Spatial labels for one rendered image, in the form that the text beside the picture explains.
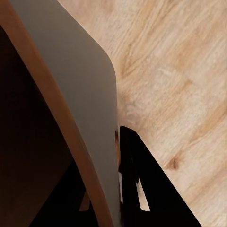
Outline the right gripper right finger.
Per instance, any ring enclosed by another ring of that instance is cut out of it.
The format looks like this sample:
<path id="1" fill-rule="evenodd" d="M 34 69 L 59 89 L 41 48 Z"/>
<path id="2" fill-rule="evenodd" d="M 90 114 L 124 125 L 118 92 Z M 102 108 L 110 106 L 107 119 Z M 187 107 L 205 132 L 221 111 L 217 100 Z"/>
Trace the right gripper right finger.
<path id="1" fill-rule="evenodd" d="M 136 131 L 120 127 L 124 227 L 202 227 Z M 150 211 L 140 208 L 132 160 Z"/>

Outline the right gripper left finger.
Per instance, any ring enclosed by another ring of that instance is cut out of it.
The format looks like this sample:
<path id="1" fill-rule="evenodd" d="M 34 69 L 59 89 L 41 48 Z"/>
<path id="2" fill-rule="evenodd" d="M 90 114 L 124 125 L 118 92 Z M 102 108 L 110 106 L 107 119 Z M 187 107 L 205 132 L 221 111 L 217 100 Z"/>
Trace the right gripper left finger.
<path id="1" fill-rule="evenodd" d="M 79 211 L 85 191 L 73 160 L 29 227 L 99 227 L 91 202 Z"/>

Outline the trash can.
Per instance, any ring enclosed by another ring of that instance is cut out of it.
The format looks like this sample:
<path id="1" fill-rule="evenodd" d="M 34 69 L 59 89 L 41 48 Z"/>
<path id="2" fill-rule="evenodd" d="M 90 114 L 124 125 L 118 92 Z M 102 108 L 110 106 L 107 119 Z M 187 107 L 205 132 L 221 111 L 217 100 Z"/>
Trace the trash can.
<path id="1" fill-rule="evenodd" d="M 0 0 L 0 227 L 29 227 L 75 160 L 99 227 L 122 227 L 116 76 L 57 0 Z"/>

